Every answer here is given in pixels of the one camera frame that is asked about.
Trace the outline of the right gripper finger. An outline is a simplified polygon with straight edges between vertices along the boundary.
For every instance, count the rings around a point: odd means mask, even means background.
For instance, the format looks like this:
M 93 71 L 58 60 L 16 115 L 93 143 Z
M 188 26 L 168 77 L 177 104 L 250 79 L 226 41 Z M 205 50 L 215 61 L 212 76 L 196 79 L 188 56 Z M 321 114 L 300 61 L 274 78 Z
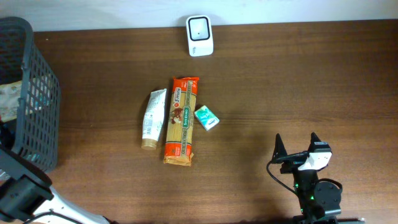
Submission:
M 275 136 L 275 146 L 272 155 L 272 162 L 283 162 L 283 158 L 287 156 L 284 143 L 279 133 Z
M 310 135 L 310 145 L 308 147 L 308 151 L 309 152 L 315 152 L 315 151 L 319 150 L 321 145 L 318 145 L 317 142 L 321 142 L 321 140 L 315 134 L 315 132 L 312 132 L 311 135 Z

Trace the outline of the small teal tissue pack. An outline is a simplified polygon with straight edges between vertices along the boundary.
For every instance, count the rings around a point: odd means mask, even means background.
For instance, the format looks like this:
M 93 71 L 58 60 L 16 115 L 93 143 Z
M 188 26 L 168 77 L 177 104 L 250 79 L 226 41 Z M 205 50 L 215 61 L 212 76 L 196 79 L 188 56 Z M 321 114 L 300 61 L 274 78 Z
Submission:
M 194 112 L 196 119 L 206 131 L 214 128 L 219 122 L 219 118 L 205 105 Z

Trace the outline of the orange spaghetti pasta packet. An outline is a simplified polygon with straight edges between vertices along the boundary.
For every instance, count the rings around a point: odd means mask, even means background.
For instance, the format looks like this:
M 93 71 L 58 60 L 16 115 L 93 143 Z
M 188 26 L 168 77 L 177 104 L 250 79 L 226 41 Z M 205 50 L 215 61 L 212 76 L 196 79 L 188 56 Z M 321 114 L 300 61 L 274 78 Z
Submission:
M 170 98 L 164 163 L 190 166 L 198 77 L 175 78 Z

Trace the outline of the white tube with gold cap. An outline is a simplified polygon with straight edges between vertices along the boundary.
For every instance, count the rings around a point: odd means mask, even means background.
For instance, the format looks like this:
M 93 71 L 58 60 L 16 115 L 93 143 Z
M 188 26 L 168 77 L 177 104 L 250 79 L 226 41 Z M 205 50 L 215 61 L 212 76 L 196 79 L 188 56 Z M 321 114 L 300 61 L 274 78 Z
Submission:
M 157 148 L 164 123 L 166 96 L 166 88 L 150 93 L 142 124 L 142 149 L 155 150 Z

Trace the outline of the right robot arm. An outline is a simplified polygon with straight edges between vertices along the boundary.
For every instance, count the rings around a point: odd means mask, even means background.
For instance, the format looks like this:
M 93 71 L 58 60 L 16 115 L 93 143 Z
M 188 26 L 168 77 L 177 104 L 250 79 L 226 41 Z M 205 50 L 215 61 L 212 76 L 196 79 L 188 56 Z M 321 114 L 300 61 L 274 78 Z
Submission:
M 312 133 L 306 151 L 287 154 L 280 134 L 275 136 L 272 159 L 268 164 L 280 164 L 281 174 L 292 174 L 294 186 L 285 185 L 273 174 L 270 176 L 291 191 L 299 201 L 301 214 L 293 217 L 294 223 L 337 223 L 341 213 L 343 186 L 331 179 L 320 179 L 318 172 L 327 167 L 333 153 L 329 144 Z

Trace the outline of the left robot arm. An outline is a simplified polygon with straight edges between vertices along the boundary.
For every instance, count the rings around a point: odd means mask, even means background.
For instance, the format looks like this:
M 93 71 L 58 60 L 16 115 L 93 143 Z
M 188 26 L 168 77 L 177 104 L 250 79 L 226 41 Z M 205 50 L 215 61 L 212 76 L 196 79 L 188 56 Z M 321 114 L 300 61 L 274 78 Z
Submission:
M 1 170 L 9 178 L 1 184 L 1 220 L 23 223 L 112 223 L 64 199 L 39 168 L 10 150 L 13 136 L 1 123 Z

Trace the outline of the white barcode scanner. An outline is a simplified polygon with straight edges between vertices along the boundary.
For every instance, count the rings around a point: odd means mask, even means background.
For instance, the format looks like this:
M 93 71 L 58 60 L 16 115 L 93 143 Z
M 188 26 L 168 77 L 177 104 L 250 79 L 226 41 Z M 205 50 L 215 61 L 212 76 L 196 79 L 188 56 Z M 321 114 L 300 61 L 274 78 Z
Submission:
M 191 57 L 211 55 L 214 51 L 211 20 L 208 16 L 190 16 L 185 21 L 188 51 Z

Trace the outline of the grey plastic mesh basket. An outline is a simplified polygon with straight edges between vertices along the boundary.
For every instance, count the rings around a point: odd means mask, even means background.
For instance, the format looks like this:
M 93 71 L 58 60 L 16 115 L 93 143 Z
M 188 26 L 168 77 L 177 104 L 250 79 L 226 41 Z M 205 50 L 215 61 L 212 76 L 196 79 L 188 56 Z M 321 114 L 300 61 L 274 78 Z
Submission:
M 17 118 L 5 123 L 10 150 L 44 172 L 57 165 L 61 88 L 20 17 L 1 19 L 1 85 L 22 81 Z

